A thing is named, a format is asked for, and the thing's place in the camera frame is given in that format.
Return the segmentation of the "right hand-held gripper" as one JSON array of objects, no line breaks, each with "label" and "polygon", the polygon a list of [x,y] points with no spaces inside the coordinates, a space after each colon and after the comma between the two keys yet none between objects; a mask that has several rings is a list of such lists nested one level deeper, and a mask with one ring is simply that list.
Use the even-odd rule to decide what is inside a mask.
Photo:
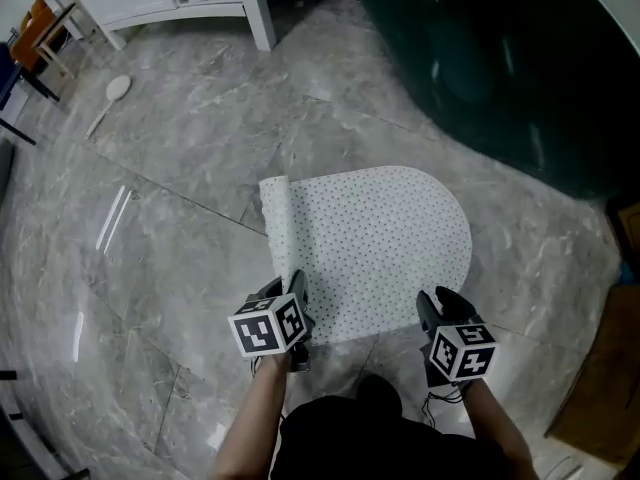
[{"label": "right hand-held gripper", "polygon": [[[437,286],[435,294],[444,320],[464,323],[475,317],[475,307],[457,292]],[[422,349],[429,387],[464,383],[490,373],[499,342],[485,324],[438,326],[439,311],[422,290],[416,297],[416,308],[422,330],[435,331],[431,344]]]}]

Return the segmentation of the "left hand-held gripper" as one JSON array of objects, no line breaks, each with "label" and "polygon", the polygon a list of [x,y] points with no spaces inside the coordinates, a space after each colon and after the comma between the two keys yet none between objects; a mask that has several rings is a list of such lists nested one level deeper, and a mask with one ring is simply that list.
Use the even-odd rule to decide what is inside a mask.
[{"label": "left hand-held gripper", "polygon": [[314,323],[306,315],[308,282],[303,270],[295,271],[287,293],[282,295],[278,276],[230,316],[229,325],[244,358],[289,353],[291,371],[307,372],[310,352],[306,341]]}]

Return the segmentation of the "white oval bath mat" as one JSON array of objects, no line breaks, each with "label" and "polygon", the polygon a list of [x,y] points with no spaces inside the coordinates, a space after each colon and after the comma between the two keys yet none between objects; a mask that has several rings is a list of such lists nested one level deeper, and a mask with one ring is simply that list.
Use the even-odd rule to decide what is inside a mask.
[{"label": "white oval bath mat", "polygon": [[384,166],[259,184],[277,276],[308,281],[312,342],[346,342],[416,325],[415,299],[462,288],[468,219],[453,194],[418,169]]}]

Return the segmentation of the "person's right forearm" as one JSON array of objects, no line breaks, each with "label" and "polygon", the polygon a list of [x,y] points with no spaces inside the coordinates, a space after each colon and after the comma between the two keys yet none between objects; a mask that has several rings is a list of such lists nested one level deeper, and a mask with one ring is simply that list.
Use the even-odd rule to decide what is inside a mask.
[{"label": "person's right forearm", "polygon": [[501,449],[509,477],[539,480],[528,444],[483,379],[474,379],[464,386],[463,403],[476,439]]}]

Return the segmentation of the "person's left forearm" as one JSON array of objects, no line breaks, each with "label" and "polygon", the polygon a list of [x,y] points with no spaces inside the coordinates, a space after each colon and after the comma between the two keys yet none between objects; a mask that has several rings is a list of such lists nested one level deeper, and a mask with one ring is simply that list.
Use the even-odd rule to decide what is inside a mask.
[{"label": "person's left forearm", "polygon": [[266,480],[276,446],[291,356],[261,359],[218,450],[212,480]]}]

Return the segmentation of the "white and dark green bathtub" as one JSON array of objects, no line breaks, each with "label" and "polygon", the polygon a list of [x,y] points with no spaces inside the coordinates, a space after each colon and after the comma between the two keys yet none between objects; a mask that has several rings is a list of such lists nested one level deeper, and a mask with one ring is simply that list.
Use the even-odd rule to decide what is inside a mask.
[{"label": "white and dark green bathtub", "polygon": [[599,0],[360,0],[453,139],[581,199],[640,189],[640,52]]}]

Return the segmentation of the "person's black trousers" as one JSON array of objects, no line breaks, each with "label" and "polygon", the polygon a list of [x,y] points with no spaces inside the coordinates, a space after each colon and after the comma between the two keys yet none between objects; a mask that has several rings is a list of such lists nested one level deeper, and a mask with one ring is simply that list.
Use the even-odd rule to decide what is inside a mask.
[{"label": "person's black trousers", "polygon": [[507,480],[501,449],[391,414],[381,405],[324,396],[282,422],[271,480]]}]

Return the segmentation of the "cardboard box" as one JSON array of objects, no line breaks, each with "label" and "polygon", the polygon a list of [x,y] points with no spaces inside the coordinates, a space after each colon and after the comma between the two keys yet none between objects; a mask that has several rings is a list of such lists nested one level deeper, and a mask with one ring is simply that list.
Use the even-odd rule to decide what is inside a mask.
[{"label": "cardboard box", "polygon": [[609,290],[591,349],[546,435],[618,469],[640,451],[640,285]]},{"label": "cardboard box", "polygon": [[640,284],[640,196],[621,194],[609,199],[606,214],[626,271]]}]

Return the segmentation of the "blue chair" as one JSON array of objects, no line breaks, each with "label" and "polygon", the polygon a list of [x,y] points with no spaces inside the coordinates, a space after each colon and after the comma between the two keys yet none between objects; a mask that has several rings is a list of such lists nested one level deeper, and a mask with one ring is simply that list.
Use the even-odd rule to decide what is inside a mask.
[{"label": "blue chair", "polygon": [[26,81],[45,98],[52,99],[56,103],[60,102],[60,98],[47,85],[21,63],[13,60],[7,43],[0,42],[0,113],[4,110],[12,89],[19,79]]}]

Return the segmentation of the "wooden chair with dark seat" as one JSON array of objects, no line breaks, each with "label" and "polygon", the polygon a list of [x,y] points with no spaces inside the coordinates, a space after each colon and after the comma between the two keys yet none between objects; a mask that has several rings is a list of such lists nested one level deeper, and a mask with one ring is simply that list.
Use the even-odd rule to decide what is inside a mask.
[{"label": "wooden chair with dark seat", "polygon": [[54,11],[54,21],[35,39],[32,44],[32,48],[48,65],[55,65],[62,76],[76,79],[76,75],[61,60],[60,56],[53,51],[49,43],[60,30],[69,30],[69,27],[75,28],[81,36],[79,39],[80,46],[87,56],[95,60],[94,50],[91,44],[93,30],[84,30],[81,27],[80,22],[74,18],[77,12],[81,12],[87,18],[89,18],[89,13],[79,0],[69,0],[68,4],[65,4],[62,0],[52,1],[57,5],[57,10]]}]

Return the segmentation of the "orange sofa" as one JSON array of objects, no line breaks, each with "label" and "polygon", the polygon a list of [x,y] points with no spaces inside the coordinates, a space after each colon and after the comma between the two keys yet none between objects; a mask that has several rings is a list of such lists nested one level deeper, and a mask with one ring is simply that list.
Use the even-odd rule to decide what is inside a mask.
[{"label": "orange sofa", "polygon": [[35,0],[21,22],[18,38],[9,47],[12,59],[33,72],[41,59],[33,44],[55,22],[56,16],[44,0]]}]

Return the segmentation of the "white long-handled bath brush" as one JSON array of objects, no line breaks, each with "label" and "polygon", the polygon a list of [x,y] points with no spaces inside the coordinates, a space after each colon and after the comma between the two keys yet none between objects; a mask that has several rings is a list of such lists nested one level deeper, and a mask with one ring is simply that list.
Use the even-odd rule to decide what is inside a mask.
[{"label": "white long-handled bath brush", "polygon": [[132,85],[132,78],[129,75],[120,75],[114,78],[106,87],[106,107],[96,116],[91,125],[88,127],[84,134],[84,139],[88,140],[94,133],[96,128],[102,122],[104,117],[110,111],[113,104],[121,100],[130,90]]}]

